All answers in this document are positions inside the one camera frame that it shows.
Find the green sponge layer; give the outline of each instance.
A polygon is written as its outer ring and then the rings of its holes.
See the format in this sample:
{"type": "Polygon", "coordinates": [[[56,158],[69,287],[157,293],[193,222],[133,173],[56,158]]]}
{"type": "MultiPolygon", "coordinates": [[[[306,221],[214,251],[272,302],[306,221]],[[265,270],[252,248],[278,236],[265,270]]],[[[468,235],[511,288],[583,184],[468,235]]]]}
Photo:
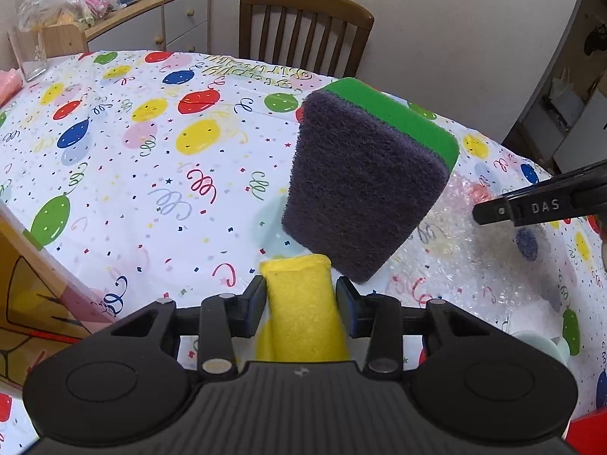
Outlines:
{"type": "Polygon", "coordinates": [[[364,109],[441,156],[449,171],[457,162],[457,141],[446,130],[355,78],[341,78],[323,87],[364,109]]]}

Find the yellow sponge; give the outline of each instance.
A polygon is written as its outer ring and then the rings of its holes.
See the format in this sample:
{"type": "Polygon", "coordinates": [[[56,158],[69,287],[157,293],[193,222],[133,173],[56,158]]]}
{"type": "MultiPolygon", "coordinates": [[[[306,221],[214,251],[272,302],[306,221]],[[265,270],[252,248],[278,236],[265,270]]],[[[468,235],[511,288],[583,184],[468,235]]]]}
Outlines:
{"type": "Polygon", "coordinates": [[[350,359],[326,256],[269,260],[262,262],[261,272],[268,286],[271,320],[264,342],[271,342],[275,361],[350,359]]]}

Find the table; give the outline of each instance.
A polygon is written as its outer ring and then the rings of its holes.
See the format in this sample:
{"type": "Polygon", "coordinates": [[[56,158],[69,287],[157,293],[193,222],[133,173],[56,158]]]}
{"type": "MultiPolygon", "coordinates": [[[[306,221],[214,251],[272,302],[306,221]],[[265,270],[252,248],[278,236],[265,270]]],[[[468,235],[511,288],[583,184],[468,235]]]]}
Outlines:
{"type": "MultiPolygon", "coordinates": [[[[128,286],[109,309],[117,318],[162,296],[185,307],[241,293],[260,261],[307,251],[285,234],[280,216],[302,100],[331,80],[228,56],[69,57],[0,115],[2,201],[100,303],[124,276],[128,286]],[[33,227],[43,206],[64,192],[68,212],[46,205],[47,231],[39,221],[33,227]]],[[[607,276],[593,219],[476,226],[475,202],[548,174],[478,132],[399,100],[449,130],[461,152],[436,206],[358,286],[361,293],[385,292],[408,306],[441,296],[503,330],[549,337],[565,316],[566,335],[579,345],[569,362],[580,387],[575,416],[597,399],[604,403],[607,276]]],[[[186,366],[194,349],[184,339],[186,366]]],[[[406,340],[406,367],[417,365],[420,349],[419,339],[406,340]]],[[[243,347],[239,358],[247,357],[254,345],[243,347]]]]}

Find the purple scouring pad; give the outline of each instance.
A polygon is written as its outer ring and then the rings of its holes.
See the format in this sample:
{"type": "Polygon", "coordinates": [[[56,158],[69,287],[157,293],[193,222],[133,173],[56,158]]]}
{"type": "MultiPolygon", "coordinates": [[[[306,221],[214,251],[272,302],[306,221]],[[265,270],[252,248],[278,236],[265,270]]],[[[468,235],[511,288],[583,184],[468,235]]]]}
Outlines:
{"type": "MultiPolygon", "coordinates": [[[[354,282],[365,282],[432,208],[453,166],[428,142],[403,133],[406,121],[397,129],[343,95],[320,89],[304,102],[282,225],[354,282]]],[[[414,129],[417,118],[427,121],[416,115],[414,129]]],[[[436,136],[449,135],[440,130],[436,136]]]]}

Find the white cup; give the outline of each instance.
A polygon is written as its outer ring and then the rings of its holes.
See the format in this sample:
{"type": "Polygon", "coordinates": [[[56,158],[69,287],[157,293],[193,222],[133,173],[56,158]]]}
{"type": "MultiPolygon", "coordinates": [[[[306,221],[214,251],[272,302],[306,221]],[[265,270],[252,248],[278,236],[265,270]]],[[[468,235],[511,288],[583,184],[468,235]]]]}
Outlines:
{"type": "MultiPolygon", "coordinates": [[[[524,342],[535,349],[543,352],[544,354],[549,355],[550,357],[556,359],[558,362],[567,366],[567,361],[569,360],[569,344],[563,337],[556,337],[554,339],[547,339],[540,334],[529,331],[521,331],[512,334],[512,337],[524,342]]],[[[567,433],[569,431],[569,424],[571,420],[567,423],[567,427],[563,432],[562,438],[567,438],[567,433]]]]}

